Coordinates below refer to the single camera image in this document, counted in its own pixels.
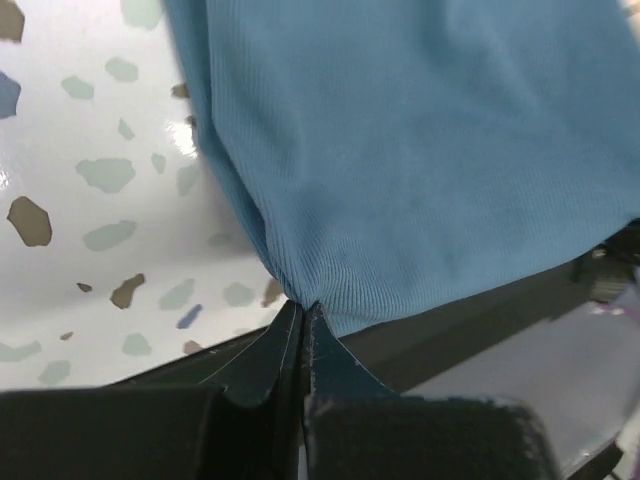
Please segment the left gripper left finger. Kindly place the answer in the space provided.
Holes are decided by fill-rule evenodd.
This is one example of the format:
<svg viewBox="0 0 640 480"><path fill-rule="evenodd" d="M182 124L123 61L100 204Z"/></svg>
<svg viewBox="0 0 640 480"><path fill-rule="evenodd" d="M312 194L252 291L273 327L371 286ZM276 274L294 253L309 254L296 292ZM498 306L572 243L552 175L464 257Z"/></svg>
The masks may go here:
<svg viewBox="0 0 640 480"><path fill-rule="evenodd" d="M192 385L28 390L1 397L5 479L294 479L303 312Z"/></svg>

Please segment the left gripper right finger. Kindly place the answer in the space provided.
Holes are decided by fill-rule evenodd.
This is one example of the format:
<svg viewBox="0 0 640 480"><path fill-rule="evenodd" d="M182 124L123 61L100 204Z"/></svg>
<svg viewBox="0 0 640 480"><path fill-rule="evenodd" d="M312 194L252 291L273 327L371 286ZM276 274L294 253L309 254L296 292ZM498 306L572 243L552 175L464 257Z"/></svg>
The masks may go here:
<svg viewBox="0 0 640 480"><path fill-rule="evenodd" d="M306 314L310 391L303 431L311 479L557 479L536 416L504 398L403 396Z"/></svg>

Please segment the blue tank top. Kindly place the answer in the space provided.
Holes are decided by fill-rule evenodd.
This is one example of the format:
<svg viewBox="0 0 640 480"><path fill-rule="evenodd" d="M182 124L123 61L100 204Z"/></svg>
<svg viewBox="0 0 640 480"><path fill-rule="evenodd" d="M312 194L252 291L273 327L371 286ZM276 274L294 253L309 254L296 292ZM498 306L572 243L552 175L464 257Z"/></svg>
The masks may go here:
<svg viewBox="0 0 640 480"><path fill-rule="evenodd" d="M639 216L617 1L170 1L198 147L289 298L349 334Z"/></svg>

